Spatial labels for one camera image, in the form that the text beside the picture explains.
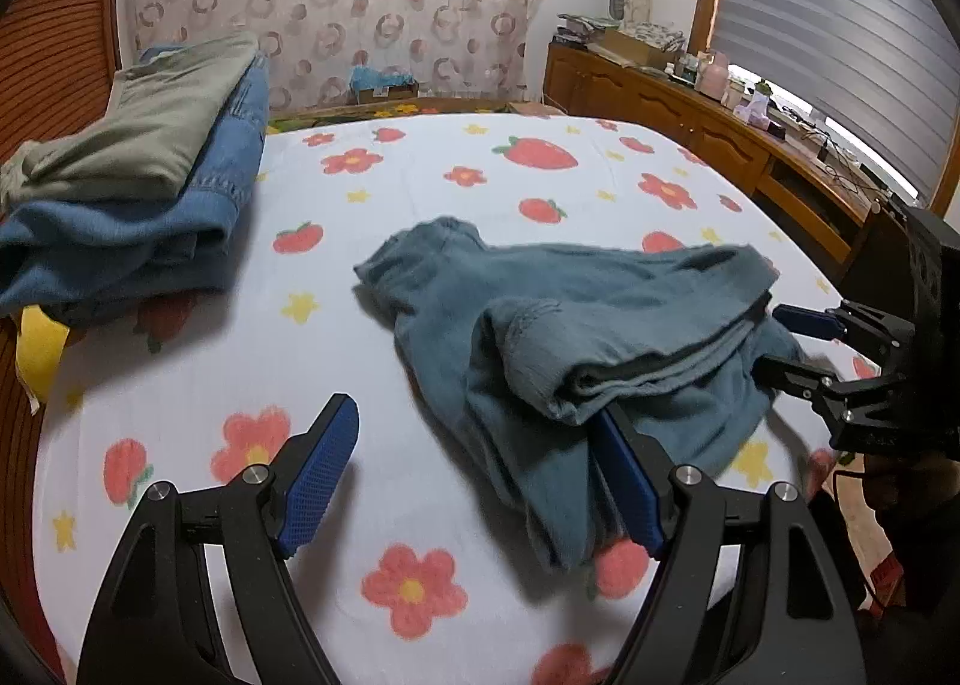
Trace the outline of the teal pants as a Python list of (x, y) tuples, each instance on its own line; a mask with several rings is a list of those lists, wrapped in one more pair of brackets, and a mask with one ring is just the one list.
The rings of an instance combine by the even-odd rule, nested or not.
[(800, 357), (754, 248), (492, 247), (441, 217), (391, 236), (356, 274), (431, 417), (524, 516), (551, 571), (622, 532), (587, 446), (594, 415), (618, 405), (675, 462), (718, 474), (773, 402), (754, 363)]

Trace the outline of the wooden low cabinet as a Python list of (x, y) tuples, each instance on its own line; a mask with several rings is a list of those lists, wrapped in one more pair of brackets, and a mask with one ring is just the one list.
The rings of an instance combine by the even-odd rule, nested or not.
[(838, 282), (869, 209), (812, 155), (745, 125), (718, 102), (599, 55), (548, 47), (544, 98), (573, 116), (636, 123), (669, 137), (752, 197)]

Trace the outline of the white strawberry flower bedsheet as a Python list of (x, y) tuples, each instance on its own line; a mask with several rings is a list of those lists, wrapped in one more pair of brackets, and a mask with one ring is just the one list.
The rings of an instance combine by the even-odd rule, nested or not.
[(620, 542), (569, 571), (475, 461), (460, 419), (491, 302), (566, 300), (578, 263), (748, 245), (785, 304), (833, 282), (703, 158), (638, 125), (414, 116), (270, 137), (226, 292), (133, 308), (65, 348), (44, 422), (34, 563), (53, 637), (82, 649), (146, 487), (215, 487), (337, 392), (355, 453), (290, 573), (348, 683), (596, 683), (656, 568)]

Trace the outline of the yellow plush toy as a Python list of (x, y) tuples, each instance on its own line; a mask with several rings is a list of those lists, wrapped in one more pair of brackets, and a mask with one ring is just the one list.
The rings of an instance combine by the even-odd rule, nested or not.
[(21, 311), (16, 336), (16, 375), (36, 414), (49, 400), (70, 329), (53, 321), (39, 307)]

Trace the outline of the pink bottle on cabinet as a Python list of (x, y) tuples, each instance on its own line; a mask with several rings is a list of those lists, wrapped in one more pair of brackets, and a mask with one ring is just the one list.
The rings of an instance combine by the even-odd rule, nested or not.
[(703, 52), (700, 55), (695, 87), (704, 97), (721, 102), (729, 84), (729, 59), (721, 52)]

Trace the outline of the grey zebra window blind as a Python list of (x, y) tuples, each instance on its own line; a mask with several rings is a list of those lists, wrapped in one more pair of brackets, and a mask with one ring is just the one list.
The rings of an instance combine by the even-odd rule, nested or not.
[(719, 0), (711, 43), (932, 197), (958, 109), (958, 47), (931, 0)]

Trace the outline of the blue denim folded jeans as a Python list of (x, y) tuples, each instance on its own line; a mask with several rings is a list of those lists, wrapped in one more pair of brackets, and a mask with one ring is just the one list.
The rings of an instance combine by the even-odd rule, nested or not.
[(41, 307), (64, 325), (86, 326), (143, 298), (226, 289), (229, 240), (251, 199), (267, 118), (259, 50), (178, 196), (2, 208), (3, 314)]

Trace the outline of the cardboard box on cabinet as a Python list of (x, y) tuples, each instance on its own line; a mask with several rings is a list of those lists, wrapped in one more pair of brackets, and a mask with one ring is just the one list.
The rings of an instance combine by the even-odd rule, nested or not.
[(623, 32), (608, 29), (594, 41), (594, 47), (601, 48), (609, 55), (615, 56), (623, 64), (631, 64), (636, 68), (652, 68), (663, 70), (672, 63), (677, 52), (669, 48), (652, 47), (646, 41), (630, 37)]

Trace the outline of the olive green folded pants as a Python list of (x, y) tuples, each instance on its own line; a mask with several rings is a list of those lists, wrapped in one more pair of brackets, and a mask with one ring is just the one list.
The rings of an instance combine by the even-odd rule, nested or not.
[(258, 52), (255, 35), (236, 31), (119, 71), (98, 121), (23, 142), (2, 165), (2, 208), (178, 196)]

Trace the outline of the cardboard box with blue cloth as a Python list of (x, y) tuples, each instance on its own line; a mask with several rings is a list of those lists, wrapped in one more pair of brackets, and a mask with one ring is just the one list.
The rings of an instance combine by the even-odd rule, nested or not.
[(350, 74), (350, 97), (358, 105), (417, 98), (418, 82), (409, 73), (355, 66)]

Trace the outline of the wooden slatted wardrobe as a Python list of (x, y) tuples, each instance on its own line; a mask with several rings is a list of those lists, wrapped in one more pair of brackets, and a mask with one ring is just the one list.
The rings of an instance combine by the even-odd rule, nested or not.
[(78, 133), (121, 66), (116, 0), (2, 0), (2, 155)]

